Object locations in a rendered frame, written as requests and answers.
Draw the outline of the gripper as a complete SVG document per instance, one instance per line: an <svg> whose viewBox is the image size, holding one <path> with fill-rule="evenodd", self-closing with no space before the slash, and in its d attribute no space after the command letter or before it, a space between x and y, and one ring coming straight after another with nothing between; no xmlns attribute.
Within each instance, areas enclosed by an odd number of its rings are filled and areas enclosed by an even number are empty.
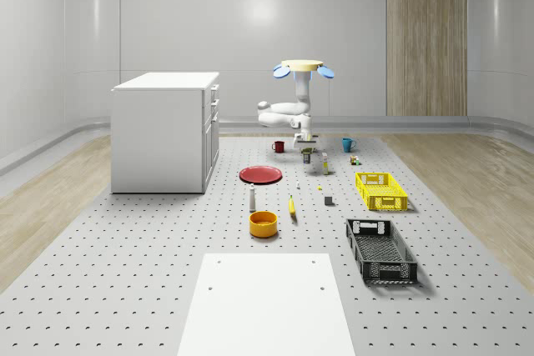
<svg viewBox="0 0 534 356"><path fill-rule="evenodd" d="M296 133L294 135L293 147L299 149L301 153L313 153L317 148L317 140L317 135Z"/></svg>

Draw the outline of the red plate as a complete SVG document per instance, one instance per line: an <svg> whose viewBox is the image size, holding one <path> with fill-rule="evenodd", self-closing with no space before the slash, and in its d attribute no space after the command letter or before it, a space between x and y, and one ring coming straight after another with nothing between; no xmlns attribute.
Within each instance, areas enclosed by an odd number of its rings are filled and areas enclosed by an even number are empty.
<svg viewBox="0 0 534 356"><path fill-rule="evenodd" d="M282 172L271 166L252 166L242 169L239 178L246 183L270 184L282 179Z"/></svg>

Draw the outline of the yellow bowl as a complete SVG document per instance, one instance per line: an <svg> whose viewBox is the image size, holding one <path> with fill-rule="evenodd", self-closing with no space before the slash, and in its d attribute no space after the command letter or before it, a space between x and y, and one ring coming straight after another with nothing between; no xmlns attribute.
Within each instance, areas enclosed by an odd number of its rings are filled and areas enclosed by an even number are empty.
<svg viewBox="0 0 534 356"><path fill-rule="evenodd" d="M249 216L249 231L257 238L277 234L277 216L269 211L256 211Z"/></svg>

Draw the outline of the yellow basket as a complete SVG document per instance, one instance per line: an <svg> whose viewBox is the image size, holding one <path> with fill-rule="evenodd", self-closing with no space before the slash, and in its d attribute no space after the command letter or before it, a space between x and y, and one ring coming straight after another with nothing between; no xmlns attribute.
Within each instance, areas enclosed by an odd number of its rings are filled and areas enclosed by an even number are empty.
<svg viewBox="0 0 534 356"><path fill-rule="evenodd" d="M390 173L356 173L355 186L369 210L407 210L407 194Z"/></svg>

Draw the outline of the white cabinet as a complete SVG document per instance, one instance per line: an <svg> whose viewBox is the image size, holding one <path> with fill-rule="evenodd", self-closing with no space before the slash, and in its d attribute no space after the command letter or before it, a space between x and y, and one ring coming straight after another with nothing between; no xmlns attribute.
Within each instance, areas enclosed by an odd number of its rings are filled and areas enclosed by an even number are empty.
<svg viewBox="0 0 534 356"><path fill-rule="evenodd" d="M145 73L112 91L111 190L204 193L219 153L219 73Z"/></svg>

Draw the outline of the dark grey basket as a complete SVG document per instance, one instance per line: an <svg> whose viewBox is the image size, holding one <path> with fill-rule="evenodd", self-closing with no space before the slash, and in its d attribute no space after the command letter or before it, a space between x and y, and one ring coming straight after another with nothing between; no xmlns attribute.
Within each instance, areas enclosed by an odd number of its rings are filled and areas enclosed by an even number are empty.
<svg viewBox="0 0 534 356"><path fill-rule="evenodd" d="M345 224L346 237L365 281L417 281L416 259L391 221L347 218Z"/></svg>

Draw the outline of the white board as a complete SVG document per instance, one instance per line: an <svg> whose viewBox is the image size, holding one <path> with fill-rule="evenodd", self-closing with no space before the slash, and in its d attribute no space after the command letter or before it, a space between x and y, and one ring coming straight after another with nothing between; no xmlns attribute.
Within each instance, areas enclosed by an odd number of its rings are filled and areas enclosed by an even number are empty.
<svg viewBox="0 0 534 356"><path fill-rule="evenodd" d="M355 356L326 253L207 253L178 356Z"/></svg>

